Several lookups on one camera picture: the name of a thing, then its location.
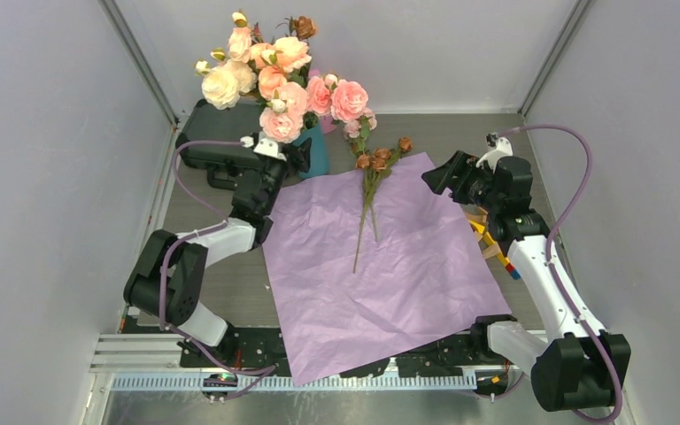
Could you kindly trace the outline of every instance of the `metal frame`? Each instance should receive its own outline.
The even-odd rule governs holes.
[[[136,69],[139,70],[139,74],[142,75],[144,83],[147,84],[147,87],[150,89],[150,92],[155,97],[155,100],[158,102],[160,109],[163,110],[163,113],[166,115],[166,118],[168,119],[168,121],[170,121],[171,124],[176,124],[178,122],[178,117],[174,112],[174,108],[171,105],[170,101],[168,101],[168,98],[166,97],[166,93],[163,91],[163,88],[160,87],[158,79],[155,78],[155,73],[152,72],[150,63],[144,56],[142,48],[139,47],[139,43],[136,42],[134,34],[132,34],[131,28],[129,27],[126,19],[121,13],[119,6],[116,4],[116,1],[98,0],[98,2],[103,7],[105,14],[108,16],[108,20],[111,21],[111,24],[115,28],[116,33],[119,35],[121,42],[124,44],[124,47],[126,47],[129,55],[131,56],[132,61],[136,66]]]
[[[564,27],[562,27],[561,31],[559,32],[559,37],[557,37],[556,42],[549,52],[549,55],[546,57],[546,61],[544,62],[543,66],[541,66],[541,70],[538,72],[536,80],[533,81],[533,85],[530,87],[530,91],[528,91],[525,101],[517,111],[523,117],[527,117],[530,113],[530,109],[533,107],[536,99],[538,99],[538,95],[541,94],[541,91],[544,89],[544,85],[551,76],[554,68],[556,67],[557,63],[559,63],[559,60],[567,50],[569,43],[575,37],[577,30],[583,24],[585,16],[587,15],[591,6],[594,4],[595,0],[577,0],[575,3],[575,7],[572,8],[572,11],[567,17],[567,21],[564,23]]]

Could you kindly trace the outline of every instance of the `brown rose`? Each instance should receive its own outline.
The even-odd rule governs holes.
[[[410,141],[410,137],[401,137],[399,140],[400,150],[403,153],[410,152],[413,148],[413,143]]]
[[[298,19],[293,20],[293,28],[296,29],[296,37],[298,40],[307,40],[316,34],[316,26],[311,18],[306,16],[299,16]]]
[[[383,171],[387,169],[387,160],[382,158],[374,158],[374,160],[371,161],[371,167],[375,171]]]
[[[387,159],[390,159],[390,157],[392,156],[392,152],[390,152],[390,150],[387,148],[376,148],[374,149],[374,156],[376,158],[381,158],[386,161]]]
[[[365,153],[360,154],[359,158],[356,160],[356,169],[366,169],[370,165],[371,158]]]

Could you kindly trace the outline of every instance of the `teal vase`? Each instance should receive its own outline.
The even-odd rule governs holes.
[[[321,131],[321,126],[319,124],[301,132],[298,139],[293,141],[293,144],[300,146],[309,138],[312,139],[312,147],[309,150],[309,171],[306,173],[298,173],[298,176],[302,179],[329,174],[327,141],[324,138],[324,133]]]

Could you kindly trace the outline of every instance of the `purple paper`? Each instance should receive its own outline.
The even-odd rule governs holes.
[[[264,243],[296,385],[436,341],[476,316],[510,313],[461,207],[421,179],[425,153],[401,159],[367,215],[359,266],[361,172],[283,188]]]

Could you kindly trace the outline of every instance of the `vase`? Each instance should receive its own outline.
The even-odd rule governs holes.
[[[317,175],[329,174],[329,155],[327,154],[327,142],[324,132],[319,124],[301,132],[293,144],[300,146],[305,141],[312,139],[312,147],[309,150],[309,171],[298,173],[302,179],[316,177]]]

